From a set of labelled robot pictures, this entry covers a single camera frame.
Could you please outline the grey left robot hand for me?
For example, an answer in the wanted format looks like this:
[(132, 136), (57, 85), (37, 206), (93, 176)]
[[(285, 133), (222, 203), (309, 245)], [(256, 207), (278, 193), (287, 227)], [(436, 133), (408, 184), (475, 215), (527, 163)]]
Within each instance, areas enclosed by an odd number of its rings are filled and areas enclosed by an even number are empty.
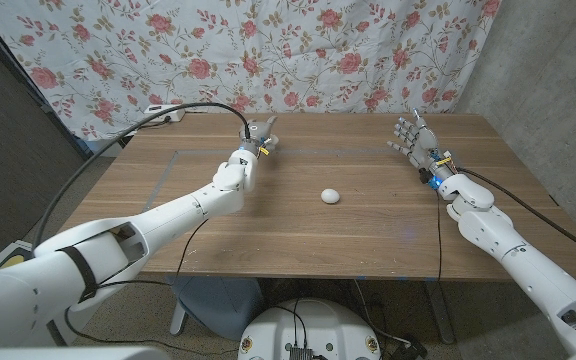
[(268, 155), (275, 151), (279, 139), (271, 133), (277, 116), (271, 116), (266, 121), (249, 121), (239, 131), (240, 150), (247, 150), (256, 156)]

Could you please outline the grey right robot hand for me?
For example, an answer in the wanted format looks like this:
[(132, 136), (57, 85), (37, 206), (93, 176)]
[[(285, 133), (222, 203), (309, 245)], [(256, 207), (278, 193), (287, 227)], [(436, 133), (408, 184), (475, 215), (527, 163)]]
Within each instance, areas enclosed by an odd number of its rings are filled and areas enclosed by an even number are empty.
[(403, 117), (395, 125), (394, 135), (403, 145), (388, 141), (387, 145), (402, 153), (418, 171), (419, 179), (434, 189), (456, 174), (450, 165), (450, 159), (439, 151), (439, 144), (434, 132), (427, 126), (424, 117), (417, 108), (413, 109), (415, 121)]

